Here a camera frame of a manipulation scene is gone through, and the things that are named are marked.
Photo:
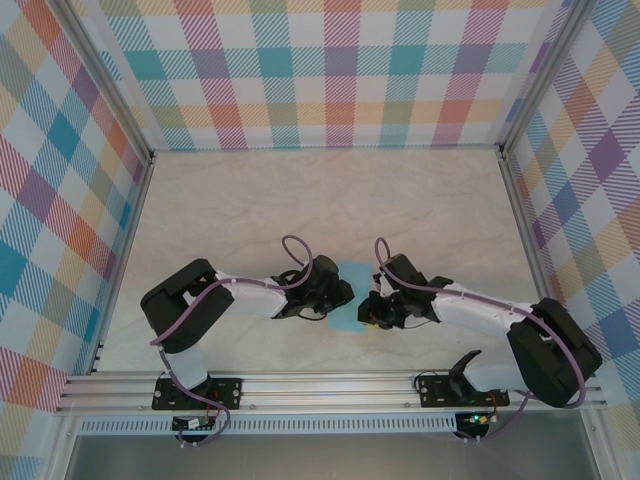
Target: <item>marble table surface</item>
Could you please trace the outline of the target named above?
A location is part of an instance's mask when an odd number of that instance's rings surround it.
[[[336,262],[372,264],[384,236],[427,278],[537,299],[492,150],[161,153],[99,369],[160,370],[142,296],[198,257],[254,278],[295,268],[280,245],[287,233]],[[326,321],[223,315],[201,345],[210,370],[329,371],[449,368],[500,341],[444,324],[351,333]]]

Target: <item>plaid wall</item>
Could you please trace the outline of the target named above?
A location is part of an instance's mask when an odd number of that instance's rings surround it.
[[[93,0],[74,3],[141,91],[119,81],[150,140],[173,150],[493,144],[538,20],[559,5],[99,0],[89,17]]]
[[[0,0],[0,478],[35,475],[143,171],[44,0]]]
[[[496,139],[496,143],[501,143],[501,144],[504,143],[505,138],[509,133],[509,129],[513,124],[513,120],[518,115],[518,112],[520,111],[520,107],[522,106],[522,102],[524,101],[525,98],[527,98],[527,95],[529,95],[529,92],[531,91],[531,88],[533,87],[533,84],[535,83],[536,78],[538,76],[538,72],[540,71],[540,67],[542,66],[542,63],[544,62],[544,60],[546,59],[547,54],[551,51],[551,46],[553,45],[553,42],[555,42],[556,38],[558,37],[558,34],[561,32],[562,28],[564,27],[564,24],[569,16],[569,13],[571,12],[571,8],[574,3],[575,3],[575,0],[562,0],[562,6],[558,10],[556,17],[553,20],[553,24],[551,25],[551,28],[545,35],[544,42],[542,42],[542,46],[540,47],[540,50],[538,51],[538,54],[536,55],[535,60],[531,64],[531,67],[529,67],[527,76],[525,77],[525,80],[522,83],[520,90],[518,91],[518,96],[516,97],[515,102],[513,102],[513,105],[511,106],[511,110],[509,110],[509,115],[507,115],[507,120],[502,126],[502,129],[500,130],[500,134]]]
[[[515,154],[553,290],[604,357],[640,476],[640,2],[600,0]]]

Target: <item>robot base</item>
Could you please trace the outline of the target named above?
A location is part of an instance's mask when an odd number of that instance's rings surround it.
[[[191,391],[196,395],[218,402],[229,410],[238,410],[242,397],[242,379],[208,377]],[[156,382],[151,408],[172,411],[206,410],[207,404],[182,393],[170,378],[159,378]]]
[[[420,406],[433,407],[493,407],[494,400],[488,392],[473,392],[466,398],[451,388],[450,375],[421,375],[416,379],[416,388],[420,392]],[[496,407],[509,405],[509,394],[501,390],[492,390]]]

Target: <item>purple cable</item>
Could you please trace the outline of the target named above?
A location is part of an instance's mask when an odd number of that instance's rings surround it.
[[[182,315],[180,315],[180,318],[178,318],[178,320],[176,320],[173,323],[173,325],[171,325],[171,327],[169,327],[162,335],[159,335],[157,338],[155,338],[155,339],[153,339],[151,341],[151,345],[159,345],[165,339],[167,339],[167,337],[169,337],[173,332],[175,332],[178,329],[178,327],[180,327],[180,325],[182,325],[184,323],[184,321],[189,317],[189,314],[193,311],[194,308],[196,308],[196,306],[202,301],[202,299],[204,297],[206,297],[209,294],[209,292],[211,292],[214,288],[217,288],[220,285],[225,285],[227,283],[239,282],[239,283],[250,283],[252,285],[259,285],[261,287],[270,288],[270,289],[273,289],[273,290],[291,290],[292,288],[299,287],[304,282],[306,282],[307,279],[309,278],[309,276],[311,275],[311,265],[313,264],[313,253],[311,253],[311,248],[309,247],[309,245],[307,245],[307,243],[304,240],[302,240],[300,237],[296,237],[295,235],[285,235],[284,237],[282,237],[282,246],[284,247],[285,251],[299,265],[304,266],[304,263],[302,263],[300,260],[298,260],[298,258],[296,258],[296,256],[291,252],[291,250],[289,250],[289,247],[287,247],[287,243],[286,242],[289,239],[296,240],[307,251],[307,257],[308,257],[309,260],[308,260],[308,263],[307,263],[306,272],[305,272],[305,274],[303,275],[303,277],[300,280],[298,280],[297,282],[292,283],[290,285],[283,285],[283,286],[281,286],[281,285],[271,285],[271,284],[262,282],[260,280],[255,280],[253,278],[225,278],[223,280],[218,280],[217,282],[214,282],[211,285],[209,285],[207,288],[205,288],[200,293],[200,295],[198,295],[193,300],[191,305],[189,305],[189,307],[182,313]],[[218,403],[218,402],[214,402],[213,400],[209,400],[208,398],[204,398],[204,397],[201,397],[200,395],[196,395],[195,393],[190,391],[188,388],[186,388],[184,385],[182,385],[182,383],[180,383],[178,378],[173,374],[173,371],[171,370],[171,365],[169,364],[169,361],[167,360],[167,357],[166,357],[164,351],[162,350],[162,347],[160,347],[160,358],[162,359],[162,363],[164,363],[164,366],[167,368],[167,373],[169,373],[169,376],[171,377],[171,380],[173,381],[175,386],[178,387],[178,389],[180,389],[182,391],[182,393],[184,393],[185,395],[188,395],[189,397],[191,397],[191,398],[193,398],[195,400],[198,400],[200,402],[206,403],[208,405],[211,405],[212,407],[215,407],[217,409],[220,409],[220,410],[224,411],[226,416],[227,416],[224,424],[222,425],[222,427],[216,433],[213,433],[213,434],[209,435],[208,437],[206,437],[204,440],[202,440],[200,442],[195,442],[193,444],[189,443],[189,442],[186,442],[182,438],[182,432],[181,431],[178,432],[178,438],[182,442],[182,445],[189,445],[191,447],[198,447],[200,445],[205,445],[205,444],[215,440],[216,438],[218,438],[222,434],[222,432],[224,432],[227,429],[227,427],[229,426],[229,424],[231,423],[231,413],[229,412],[229,409],[227,407],[225,407],[224,405]]]
[[[499,308],[504,308],[505,310],[513,311],[514,313],[522,315],[522,316],[528,318],[529,320],[531,320],[532,322],[534,322],[536,325],[538,325],[560,347],[560,350],[562,350],[562,353],[567,357],[567,360],[569,361],[569,364],[571,365],[571,368],[573,369],[573,372],[575,373],[576,378],[578,379],[578,387],[580,389],[580,394],[578,395],[578,398],[577,398],[577,400],[575,402],[568,404],[565,408],[577,408],[580,405],[582,405],[582,403],[584,402],[584,399],[585,399],[585,397],[587,395],[587,387],[586,387],[585,382],[584,382],[584,376],[582,375],[582,370],[580,370],[580,366],[578,365],[578,362],[576,361],[575,357],[571,354],[571,351],[569,350],[569,347],[567,347],[567,345],[562,341],[562,339],[558,336],[558,334],[556,332],[554,332],[553,329],[551,329],[551,327],[549,327],[546,323],[544,323],[540,318],[536,317],[532,313],[527,312],[526,310],[523,310],[521,308],[513,307],[512,305],[509,305],[508,303],[504,303],[504,302],[501,302],[499,300],[494,300],[492,298],[486,298],[486,297],[483,297],[482,295],[478,295],[478,294],[475,294],[475,293],[460,292],[460,291],[457,291],[457,290],[448,290],[448,289],[445,290],[445,289],[442,289],[442,288],[427,287],[427,286],[413,285],[411,283],[407,283],[404,280],[402,280],[402,279],[398,278],[397,276],[395,276],[391,272],[391,270],[389,270],[389,268],[385,265],[385,260],[382,260],[382,257],[380,255],[380,244],[381,243],[384,245],[384,248],[385,248],[385,250],[387,252],[387,259],[389,259],[391,257],[391,250],[389,248],[389,244],[387,243],[387,241],[384,238],[379,237],[375,242],[374,250],[375,250],[375,254],[376,254],[376,258],[378,260],[378,263],[380,264],[380,268],[382,268],[382,270],[384,270],[384,272],[391,279],[393,279],[395,282],[397,282],[398,284],[402,285],[403,287],[411,288],[411,289],[414,289],[414,290],[421,290],[421,291],[424,291],[424,292],[443,294],[443,295],[451,295],[451,296],[455,296],[455,297],[464,296],[464,298],[470,298],[472,300],[476,300],[478,302],[485,303],[485,304],[491,305],[493,307],[499,307]],[[511,421],[507,425],[502,427],[500,430],[498,430],[497,432],[494,432],[494,433],[484,437],[485,440],[496,437],[502,431],[506,430],[508,426],[513,424],[514,420],[524,410],[524,407],[527,405],[527,403],[529,402],[529,399],[531,397],[533,397],[533,394],[531,392],[527,392],[525,394],[524,400],[522,401],[522,404],[520,405],[520,408],[518,409],[516,414],[511,418]]]
[[[167,372],[171,377],[171,381],[175,384],[176,387],[178,387],[182,391],[182,393],[184,393],[185,395],[188,395],[189,397],[195,400],[211,405],[212,407],[217,408],[218,410],[222,410],[227,416],[220,430],[218,430],[215,433],[212,433],[211,435],[208,435],[207,437],[205,437],[204,440],[200,440],[199,442],[193,442],[193,443],[187,442],[185,439],[182,438],[182,430],[180,430],[178,432],[178,439],[182,442],[182,445],[189,445],[190,447],[195,448],[201,445],[206,445],[207,443],[218,438],[231,423],[231,413],[229,412],[229,409],[224,405],[222,405],[221,403],[214,402],[213,400],[209,400],[208,398],[201,397],[200,395],[196,395],[187,387],[182,385],[182,383],[180,383],[180,380],[178,380],[178,378],[173,374],[173,371],[171,371],[171,365],[169,364],[169,361],[167,360],[167,356],[165,355],[163,350],[160,350],[160,358],[162,359],[162,363],[164,363],[164,366],[167,367]]]
[[[189,317],[191,312],[193,312],[193,310],[198,306],[198,304],[202,301],[202,299],[206,297],[209,294],[209,292],[211,292],[215,288],[218,288],[220,285],[238,282],[238,283],[250,283],[252,285],[259,285],[261,287],[269,288],[272,290],[291,290],[292,288],[299,287],[304,282],[306,282],[307,279],[309,278],[309,275],[311,275],[310,267],[311,267],[311,264],[313,263],[313,254],[311,253],[311,248],[309,248],[309,245],[307,245],[307,243],[304,240],[302,240],[300,237],[296,237],[295,235],[285,235],[284,237],[282,237],[282,246],[284,247],[286,252],[289,254],[289,256],[293,258],[293,260],[296,261],[299,265],[304,265],[304,264],[300,260],[298,260],[296,256],[293,253],[291,253],[291,250],[289,250],[289,248],[287,247],[286,241],[289,239],[296,240],[298,243],[300,243],[304,247],[304,249],[307,251],[307,256],[309,257],[309,262],[307,263],[306,272],[300,280],[290,285],[270,285],[268,283],[264,283],[260,280],[255,280],[253,278],[225,278],[222,280],[218,280],[217,282],[214,282],[211,285],[209,285],[207,288],[205,288],[202,291],[202,293],[200,293],[200,295],[198,295],[195,298],[195,300],[191,303],[191,305],[189,305],[189,307],[182,313],[182,315],[180,315],[180,318],[178,318],[178,320],[176,320],[173,323],[173,325],[171,325],[162,335],[158,335],[158,337],[154,338],[151,341],[150,345],[152,346],[159,345],[164,340],[166,340],[173,332],[175,332],[180,327],[180,325],[184,323],[184,321]]]

